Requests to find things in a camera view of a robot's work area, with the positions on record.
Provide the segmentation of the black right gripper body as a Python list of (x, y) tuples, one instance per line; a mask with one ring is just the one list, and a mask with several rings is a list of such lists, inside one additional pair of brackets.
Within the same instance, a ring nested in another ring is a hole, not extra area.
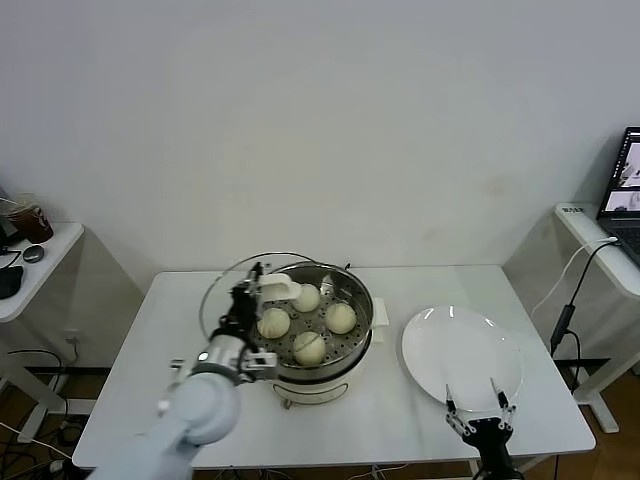
[(512, 431), (500, 428), (499, 418), (470, 420), (468, 425), (462, 440), (478, 451), (485, 479), (514, 479), (515, 466), (507, 449)]

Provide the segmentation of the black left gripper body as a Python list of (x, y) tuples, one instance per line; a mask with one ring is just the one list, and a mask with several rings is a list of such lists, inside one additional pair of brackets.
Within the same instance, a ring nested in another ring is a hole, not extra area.
[(219, 332), (253, 345), (251, 331), (257, 322), (257, 301), (246, 293), (233, 293), (232, 305), (228, 312), (220, 318)]

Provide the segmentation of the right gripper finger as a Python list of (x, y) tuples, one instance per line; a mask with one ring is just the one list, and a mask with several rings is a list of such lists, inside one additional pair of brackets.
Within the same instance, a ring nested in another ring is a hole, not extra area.
[(506, 393), (498, 386), (494, 379), (491, 379), (491, 386), (497, 397), (501, 409), (501, 419), (498, 424), (498, 428), (500, 430), (512, 430), (512, 420), (515, 413), (515, 406), (509, 402)]
[(446, 413), (446, 422), (447, 424), (459, 435), (459, 436), (468, 436), (469, 435), (469, 426), (458, 415), (458, 410), (453, 399), (453, 395), (448, 384), (445, 385), (445, 404), (447, 408)]

